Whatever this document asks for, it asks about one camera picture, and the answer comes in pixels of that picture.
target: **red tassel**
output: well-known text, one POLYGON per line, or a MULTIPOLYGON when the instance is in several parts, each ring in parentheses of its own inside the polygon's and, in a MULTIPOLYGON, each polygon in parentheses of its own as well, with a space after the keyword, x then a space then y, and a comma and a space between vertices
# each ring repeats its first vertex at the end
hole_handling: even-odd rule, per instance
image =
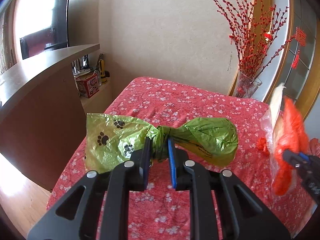
POLYGON ((291 67, 296 69, 297 68, 297 65, 298 65, 298 62, 299 62, 299 54, 300 54, 300 50, 298 49, 298 53, 296 55, 296 57, 294 58, 292 64, 291 64, 291 67))
POLYGON ((266 54, 268 50, 268 44, 264 45, 263 47, 263 54, 266 54))

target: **blue gripper pad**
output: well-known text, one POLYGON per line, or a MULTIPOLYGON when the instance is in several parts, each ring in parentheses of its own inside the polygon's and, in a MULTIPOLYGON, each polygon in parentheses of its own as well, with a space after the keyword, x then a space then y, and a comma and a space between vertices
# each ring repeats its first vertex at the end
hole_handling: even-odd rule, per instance
POLYGON ((173 151, 172 148, 174 147, 174 144, 172 145, 171 140, 168 140, 168 152, 169 152, 169 166, 170 166, 170 176, 171 176, 171 184, 173 188, 177 187, 177 172, 176 172, 176 165, 174 163, 173 158, 173 151))
POLYGON ((302 159, 304 159, 305 161, 307 161, 310 164, 310 160, 309 157, 303 153, 299 153, 298 154, 302 159))

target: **shelf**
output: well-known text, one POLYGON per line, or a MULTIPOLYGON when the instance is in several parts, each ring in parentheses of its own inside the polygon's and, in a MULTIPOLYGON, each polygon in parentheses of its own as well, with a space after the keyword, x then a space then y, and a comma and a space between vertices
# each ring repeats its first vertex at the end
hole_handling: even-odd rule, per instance
POLYGON ((80 101, 84 112, 87 113, 104 113, 112 103, 111 84, 107 82, 99 87, 99 91, 90 98, 80 96, 80 101))

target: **green plastic bag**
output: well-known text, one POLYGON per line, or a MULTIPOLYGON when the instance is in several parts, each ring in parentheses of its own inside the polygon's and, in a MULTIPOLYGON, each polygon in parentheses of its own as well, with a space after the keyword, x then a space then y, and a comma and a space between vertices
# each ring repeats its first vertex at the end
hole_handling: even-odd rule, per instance
POLYGON ((221 167, 234 159, 238 146, 236 128, 226 118, 198 117, 178 128, 156 128, 131 116, 88 114, 86 169, 99 173, 112 170, 129 160, 134 150, 142 149, 146 136, 152 139, 152 159, 158 161, 168 158, 169 136, 178 145, 221 167))

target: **vase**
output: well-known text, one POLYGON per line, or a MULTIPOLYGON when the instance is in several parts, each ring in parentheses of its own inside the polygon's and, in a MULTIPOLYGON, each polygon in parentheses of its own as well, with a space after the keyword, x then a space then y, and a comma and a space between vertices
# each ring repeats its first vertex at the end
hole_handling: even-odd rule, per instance
POLYGON ((261 84, 260 79, 252 79, 238 70, 237 82, 232 96, 237 98, 251 98, 261 84))

